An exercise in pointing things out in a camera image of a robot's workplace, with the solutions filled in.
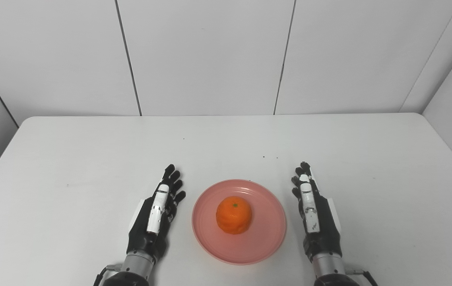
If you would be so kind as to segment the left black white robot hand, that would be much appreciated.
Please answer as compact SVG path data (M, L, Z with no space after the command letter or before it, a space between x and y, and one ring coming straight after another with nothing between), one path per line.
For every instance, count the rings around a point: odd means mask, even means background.
M180 190L183 182L175 165L168 165L151 197L138 206L138 213L129 231L127 253L146 252L158 262L168 248L167 235L180 202L186 192Z

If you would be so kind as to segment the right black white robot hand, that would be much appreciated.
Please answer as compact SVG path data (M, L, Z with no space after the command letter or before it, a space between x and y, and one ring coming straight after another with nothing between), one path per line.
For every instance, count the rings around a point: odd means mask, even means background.
M297 207L303 220L304 251L311 261L316 255L327 253L342 257L341 226L331 198L324 197L317 187L310 165L303 161L291 179Z

